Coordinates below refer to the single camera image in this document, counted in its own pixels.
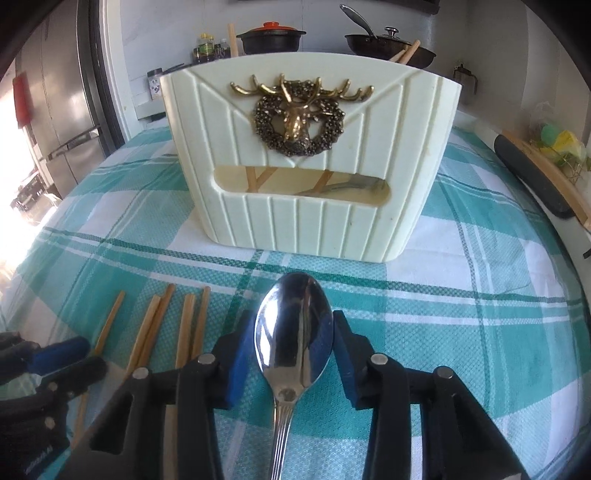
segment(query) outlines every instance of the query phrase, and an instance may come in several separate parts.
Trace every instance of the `pot lid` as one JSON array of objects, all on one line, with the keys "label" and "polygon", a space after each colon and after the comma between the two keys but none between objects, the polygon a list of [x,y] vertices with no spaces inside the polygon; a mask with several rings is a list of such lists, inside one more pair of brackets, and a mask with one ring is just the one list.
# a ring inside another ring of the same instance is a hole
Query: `pot lid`
[{"label": "pot lid", "polygon": [[406,45],[412,45],[410,42],[403,40],[402,38],[398,37],[397,34],[399,30],[394,27],[385,27],[384,30],[388,32],[387,35],[378,35],[379,38],[387,38],[389,40],[396,40],[402,43],[406,43]]},{"label": "pot lid", "polygon": [[279,22],[264,22],[262,27],[253,28],[249,32],[257,32],[260,30],[297,30],[293,27],[286,27],[285,25],[279,25]]}]

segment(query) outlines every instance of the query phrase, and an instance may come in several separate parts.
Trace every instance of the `orange pot lid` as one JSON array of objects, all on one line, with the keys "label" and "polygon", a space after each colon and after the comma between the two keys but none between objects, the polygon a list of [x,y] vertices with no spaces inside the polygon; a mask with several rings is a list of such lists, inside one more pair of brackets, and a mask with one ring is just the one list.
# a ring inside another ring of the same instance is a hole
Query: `orange pot lid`
[{"label": "orange pot lid", "polygon": [[260,30],[296,30],[296,28],[286,27],[285,25],[279,25],[279,22],[264,22],[262,27],[253,28],[249,31],[257,32]]}]

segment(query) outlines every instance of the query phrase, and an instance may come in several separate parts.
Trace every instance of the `screw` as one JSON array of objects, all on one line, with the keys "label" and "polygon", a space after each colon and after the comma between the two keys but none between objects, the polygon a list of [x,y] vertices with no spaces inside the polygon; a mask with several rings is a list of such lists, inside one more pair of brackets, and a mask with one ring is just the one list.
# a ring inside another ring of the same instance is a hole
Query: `screw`
[{"label": "screw", "polygon": [[370,360],[374,365],[385,365],[388,363],[388,357],[383,353],[374,353]]},{"label": "screw", "polygon": [[202,365],[211,365],[214,361],[216,361],[216,357],[213,353],[203,353],[197,358],[197,362]]},{"label": "screw", "polygon": [[453,377],[453,370],[449,367],[437,367],[435,373],[440,376],[441,378],[451,378]]},{"label": "screw", "polygon": [[146,367],[139,367],[134,370],[131,374],[136,380],[143,380],[150,374],[150,371]]}]

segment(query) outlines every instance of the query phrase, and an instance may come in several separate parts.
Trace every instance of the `stainless steel spoon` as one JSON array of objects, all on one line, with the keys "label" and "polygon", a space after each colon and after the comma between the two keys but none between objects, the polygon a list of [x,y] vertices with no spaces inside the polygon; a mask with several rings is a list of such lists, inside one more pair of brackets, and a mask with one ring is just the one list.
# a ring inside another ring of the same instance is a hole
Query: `stainless steel spoon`
[{"label": "stainless steel spoon", "polygon": [[328,363],[333,335],[324,291],[305,273],[281,277],[261,303],[255,322],[256,358],[275,397],[270,480],[281,478],[294,407]]},{"label": "stainless steel spoon", "polygon": [[360,175],[359,173],[353,173],[349,180],[342,181],[340,183],[332,183],[330,185],[325,185],[322,187],[322,190],[319,192],[315,192],[314,189],[304,190],[303,192],[294,193],[294,195],[302,195],[303,197],[317,197],[322,195],[323,193],[333,192],[335,190],[343,190],[343,189],[373,189],[376,186],[381,186],[382,188],[386,184],[385,180],[377,179],[376,177],[368,177],[366,175]]}]

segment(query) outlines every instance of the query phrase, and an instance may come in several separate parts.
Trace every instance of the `blue gripper pad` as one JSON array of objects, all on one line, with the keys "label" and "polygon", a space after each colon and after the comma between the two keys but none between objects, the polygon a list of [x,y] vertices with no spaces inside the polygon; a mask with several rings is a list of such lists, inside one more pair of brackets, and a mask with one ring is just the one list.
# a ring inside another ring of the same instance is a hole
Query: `blue gripper pad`
[{"label": "blue gripper pad", "polygon": [[255,349],[254,331],[256,313],[249,310],[244,312],[243,315],[248,315],[248,318],[241,319],[238,328],[244,325],[243,322],[247,323],[240,334],[240,340],[236,349],[236,356],[228,374],[226,402],[228,403],[229,408],[233,408],[242,397],[250,361],[254,355]]},{"label": "blue gripper pad", "polygon": [[333,315],[335,319],[333,352],[335,353],[336,365],[339,369],[340,381],[343,384],[345,397],[347,397],[347,400],[349,400],[353,408],[355,408],[358,400],[357,390],[355,388],[355,367],[353,366],[353,361],[347,350],[345,339],[343,338],[343,334],[347,335],[347,331],[342,331],[343,329],[346,329],[350,334],[350,328],[345,319],[345,315],[343,315],[342,312],[335,311]]},{"label": "blue gripper pad", "polygon": [[82,360],[88,355],[90,344],[84,337],[74,337],[37,350],[27,363],[27,371],[47,375]]}]

